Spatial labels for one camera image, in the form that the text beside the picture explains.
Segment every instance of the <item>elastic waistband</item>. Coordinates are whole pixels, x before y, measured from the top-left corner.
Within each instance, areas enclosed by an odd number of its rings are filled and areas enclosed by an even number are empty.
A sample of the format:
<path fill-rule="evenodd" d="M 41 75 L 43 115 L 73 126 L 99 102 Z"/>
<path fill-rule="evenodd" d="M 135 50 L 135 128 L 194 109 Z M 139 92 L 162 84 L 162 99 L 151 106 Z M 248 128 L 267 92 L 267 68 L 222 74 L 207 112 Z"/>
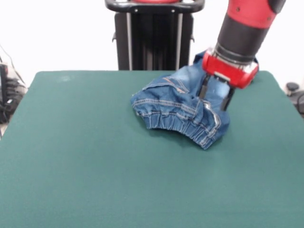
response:
<path fill-rule="evenodd" d="M 200 123 L 196 123 L 194 120 L 185 118 L 184 116 L 174 112 L 150 112 L 140 114 L 135 111 L 137 115 L 141 116 L 148 129 L 164 129 L 170 131 L 177 131 L 190 139 L 196 144 L 200 145 L 204 150 L 209 148 L 213 143 L 213 137 L 210 136 L 210 132 L 207 127 Z"/>

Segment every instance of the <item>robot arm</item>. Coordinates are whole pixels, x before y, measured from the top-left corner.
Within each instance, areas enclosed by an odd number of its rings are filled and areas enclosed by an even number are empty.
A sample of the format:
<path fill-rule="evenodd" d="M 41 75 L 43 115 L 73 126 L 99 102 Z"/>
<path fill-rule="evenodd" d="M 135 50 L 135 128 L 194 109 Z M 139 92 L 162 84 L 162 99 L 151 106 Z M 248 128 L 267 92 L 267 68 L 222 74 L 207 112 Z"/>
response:
<path fill-rule="evenodd" d="M 207 76 L 200 97 L 214 76 L 227 83 L 230 91 L 222 103 L 225 111 L 235 88 L 247 87 L 258 71 L 255 55 L 285 0 L 229 0 L 228 9 L 214 48 L 206 51 L 203 69 Z"/>

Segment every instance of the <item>blue jeans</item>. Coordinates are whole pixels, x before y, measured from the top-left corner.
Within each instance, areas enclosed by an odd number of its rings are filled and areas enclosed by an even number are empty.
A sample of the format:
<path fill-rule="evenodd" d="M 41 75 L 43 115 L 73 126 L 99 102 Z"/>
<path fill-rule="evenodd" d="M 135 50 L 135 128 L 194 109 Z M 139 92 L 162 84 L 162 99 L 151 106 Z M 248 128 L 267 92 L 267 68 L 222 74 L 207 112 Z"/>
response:
<path fill-rule="evenodd" d="M 196 55 L 192 66 L 152 80 L 131 104 L 148 129 L 178 131 L 207 149 L 228 129 L 230 118 L 220 105 L 229 86 L 211 77 L 204 99 L 198 97 L 206 76 L 203 55 Z"/>

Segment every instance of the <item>white wall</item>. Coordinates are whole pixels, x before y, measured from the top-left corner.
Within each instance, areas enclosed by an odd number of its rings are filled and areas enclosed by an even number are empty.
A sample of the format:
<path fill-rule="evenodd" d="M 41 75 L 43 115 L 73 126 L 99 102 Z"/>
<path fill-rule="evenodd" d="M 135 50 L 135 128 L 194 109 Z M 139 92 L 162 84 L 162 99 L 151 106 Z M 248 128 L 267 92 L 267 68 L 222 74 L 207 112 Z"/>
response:
<path fill-rule="evenodd" d="M 194 14 L 191 61 L 215 44 L 227 5 L 206 0 Z M 261 69 L 272 72 L 281 87 L 304 82 L 303 5 L 287 0 L 257 55 Z M 103 0 L 0 0 L 0 7 L 0 44 L 28 84 L 41 70 L 117 70 L 114 12 Z"/>

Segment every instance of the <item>jeans pocket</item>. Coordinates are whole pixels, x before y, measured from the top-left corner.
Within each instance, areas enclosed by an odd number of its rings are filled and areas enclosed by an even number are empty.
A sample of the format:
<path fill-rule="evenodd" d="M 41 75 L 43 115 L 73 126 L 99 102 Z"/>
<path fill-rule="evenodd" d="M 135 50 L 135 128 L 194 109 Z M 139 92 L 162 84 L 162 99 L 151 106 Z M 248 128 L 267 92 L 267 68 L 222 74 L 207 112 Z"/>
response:
<path fill-rule="evenodd" d="M 147 90 L 149 88 L 155 88 L 155 87 L 162 87 L 162 86 L 171 86 L 176 89 L 177 92 L 181 94 L 187 94 L 189 93 L 189 90 L 186 88 L 186 86 L 182 83 L 181 80 L 177 78 L 173 78 L 170 76 L 164 76 L 159 77 L 151 81 L 146 87 L 144 87 L 142 90 Z"/>

